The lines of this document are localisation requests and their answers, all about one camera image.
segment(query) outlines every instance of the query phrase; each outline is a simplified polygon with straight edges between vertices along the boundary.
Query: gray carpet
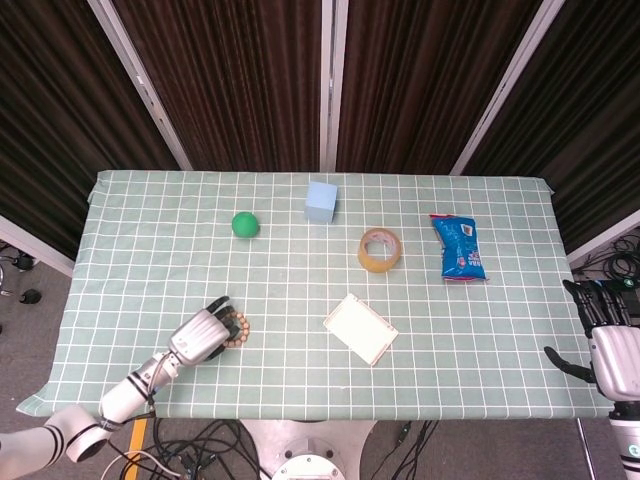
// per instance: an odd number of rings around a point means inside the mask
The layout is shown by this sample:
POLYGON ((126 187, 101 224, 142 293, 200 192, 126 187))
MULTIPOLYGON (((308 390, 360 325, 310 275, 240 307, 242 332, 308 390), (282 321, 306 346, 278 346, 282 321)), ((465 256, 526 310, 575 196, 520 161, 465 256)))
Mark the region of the gray carpet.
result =
MULTIPOLYGON (((36 305, 20 304, 17 297, 0 297, 0 324, 4 328, 0 335, 0 432, 11 432, 43 423, 44 419, 18 414, 15 407, 47 380, 70 280, 42 263, 30 272, 19 273, 11 266, 5 266, 5 272, 5 288, 18 293, 36 288, 43 294, 36 305)), ((167 420, 162 432, 167 438, 183 438, 207 423, 167 420)), ((583 424, 596 478, 624 480, 607 421, 585 420, 583 424)), ((371 478, 382 458, 393 448, 401 426, 401 422, 379 422, 375 426, 361 459, 361 479, 371 478)), ((376 479, 391 478, 419 427, 420 423, 416 422, 405 443, 376 479)), ((150 442, 147 433, 146 441, 150 442)), ((114 443, 126 449, 129 437, 130 427, 127 427, 114 437, 114 443)), ((73 465, 65 458, 46 472, 28 478, 99 479, 113 457, 112 451, 104 449, 81 465, 73 465)), ((239 459, 229 463, 231 469, 236 469, 236 478, 250 478, 240 463, 239 459)), ((118 478, 119 471, 115 468, 108 478, 118 478)), ((214 475, 227 478, 213 467, 205 471, 202 478, 214 478, 214 475)), ((589 473, 574 421, 447 421, 438 426, 423 451, 416 478, 585 479, 589 473)))

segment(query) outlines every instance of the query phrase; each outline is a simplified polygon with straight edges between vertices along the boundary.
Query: metal base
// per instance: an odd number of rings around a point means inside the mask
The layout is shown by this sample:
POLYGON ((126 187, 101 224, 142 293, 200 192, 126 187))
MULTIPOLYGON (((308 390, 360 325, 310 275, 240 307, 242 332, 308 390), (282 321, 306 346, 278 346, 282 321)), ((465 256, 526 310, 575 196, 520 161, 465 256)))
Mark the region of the metal base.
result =
MULTIPOLYGON (((312 467, 324 469, 333 465, 332 475, 327 478, 336 480, 341 479, 342 475, 346 480, 360 480, 362 449, 376 424, 373 420, 330 420, 317 423, 242 420, 242 423, 253 436, 260 465, 274 478, 277 474, 281 478, 287 478, 283 475, 292 473, 288 465, 297 466, 304 461, 309 464, 309 472, 312 467)), ((322 471, 313 473, 323 475, 322 471)))

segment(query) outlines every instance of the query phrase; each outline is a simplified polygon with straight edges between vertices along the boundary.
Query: green ball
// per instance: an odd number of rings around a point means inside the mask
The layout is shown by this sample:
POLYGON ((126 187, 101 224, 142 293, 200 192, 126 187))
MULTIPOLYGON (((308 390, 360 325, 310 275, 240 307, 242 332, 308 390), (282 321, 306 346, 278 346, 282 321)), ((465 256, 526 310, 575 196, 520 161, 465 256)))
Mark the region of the green ball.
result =
POLYGON ((231 221, 231 229, 233 233, 242 238, 255 237, 260 230, 258 219, 253 213, 240 212, 237 213, 231 221))

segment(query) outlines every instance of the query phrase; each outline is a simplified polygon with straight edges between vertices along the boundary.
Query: cable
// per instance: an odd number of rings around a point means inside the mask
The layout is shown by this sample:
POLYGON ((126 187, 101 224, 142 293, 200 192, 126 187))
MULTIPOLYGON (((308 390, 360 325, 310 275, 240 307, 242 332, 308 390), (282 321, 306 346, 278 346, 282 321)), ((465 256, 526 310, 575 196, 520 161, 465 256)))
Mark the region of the cable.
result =
POLYGON ((640 283, 640 236, 627 234, 611 242, 609 251, 588 256, 584 264, 571 273, 585 275, 586 272, 603 273, 610 280, 640 283), (602 262, 601 268, 590 268, 602 262))
MULTIPOLYGON (((420 429, 420 432, 418 433, 418 436, 415 442, 413 443, 413 445, 411 445, 411 448, 409 449, 409 451, 407 451, 406 455, 400 462, 400 465, 398 466, 396 471, 393 473, 393 475, 390 477, 391 480, 398 480, 403 470, 405 469, 408 469, 408 470, 404 478, 405 479, 410 478, 411 480, 415 480, 418 472, 418 460, 420 459, 420 455, 422 454, 422 451, 427 446, 427 443, 429 442, 429 439, 433 435, 433 432, 435 431, 438 424, 439 422, 437 420, 426 421, 422 424, 422 428, 420 429)), ((400 448, 400 445, 402 445, 402 443, 396 444, 396 446, 393 447, 393 449, 389 453, 387 453, 387 455, 384 457, 382 462, 380 462, 380 465, 378 465, 378 468, 376 469, 376 471, 373 472, 373 475, 371 475, 371 480, 373 480, 373 478, 378 474, 378 472, 380 471, 382 466, 385 464, 385 462, 389 459, 389 457, 391 457, 391 455, 393 455, 393 453, 395 453, 396 450, 400 448)))
MULTIPOLYGON (((145 448, 144 451, 156 457, 163 467, 173 471, 183 471, 184 469, 186 478, 195 478, 195 475, 200 474, 204 469, 218 464, 216 478, 235 480, 239 477, 234 475, 230 465, 237 467, 238 462, 229 463, 225 460, 227 456, 231 460, 231 455, 235 455, 236 459, 242 458, 244 464, 252 470, 253 476, 250 478, 261 479, 260 472, 271 478, 260 466, 255 442, 241 422, 214 420, 191 440, 163 440, 160 434, 162 423, 163 419, 154 419, 152 429, 154 444, 145 448)), ((151 480, 167 478, 162 471, 158 470, 158 466, 148 468, 140 465, 137 461, 128 459, 127 464, 120 472, 121 479, 126 477, 127 472, 134 464, 151 472, 151 480)))
MULTIPOLYGON (((104 480, 105 479, 105 477, 107 476, 107 473, 109 472, 111 467, 118 460, 120 460, 121 458, 127 461, 127 466, 136 465, 138 468, 141 468, 143 470, 147 470, 149 472, 155 473, 154 470, 151 470, 149 467, 147 467, 145 465, 142 465, 138 460, 134 460, 131 457, 127 456, 127 455, 129 455, 131 453, 135 453, 135 454, 138 454, 138 455, 144 455, 148 459, 153 460, 153 462, 157 465, 157 467, 161 468, 162 470, 164 470, 166 473, 168 473, 172 477, 179 478, 181 476, 181 474, 176 473, 173 470, 169 470, 168 468, 165 468, 164 465, 161 465, 160 462, 156 458, 153 457, 153 455, 149 454, 149 452, 146 452, 144 450, 129 450, 127 452, 123 452, 118 447, 116 447, 113 443, 111 443, 110 440, 107 443, 109 444, 109 446, 111 448, 113 448, 116 452, 118 452, 118 456, 116 458, 114 458, 113 460, 111 460, 111 463, 109 463, 109 465, 107 465, 107 468, 105 468, 104 472, 102 472, 102 477, 100 477, 100 480, 104 480)), ((165 479, 172 480, 171 477, 168 477, 167 475, 161 475, 160 478, 165 478, 165 479)))

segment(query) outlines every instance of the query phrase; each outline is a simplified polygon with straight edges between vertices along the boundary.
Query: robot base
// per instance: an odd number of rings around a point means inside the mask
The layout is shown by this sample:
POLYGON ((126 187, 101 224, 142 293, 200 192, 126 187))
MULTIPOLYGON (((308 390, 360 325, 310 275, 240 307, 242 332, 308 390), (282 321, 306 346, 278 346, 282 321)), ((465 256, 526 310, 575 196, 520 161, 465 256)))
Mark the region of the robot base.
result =
POLYGON ((243 420, 273 480, 359 480, 360 457, 375 421, 243 420))

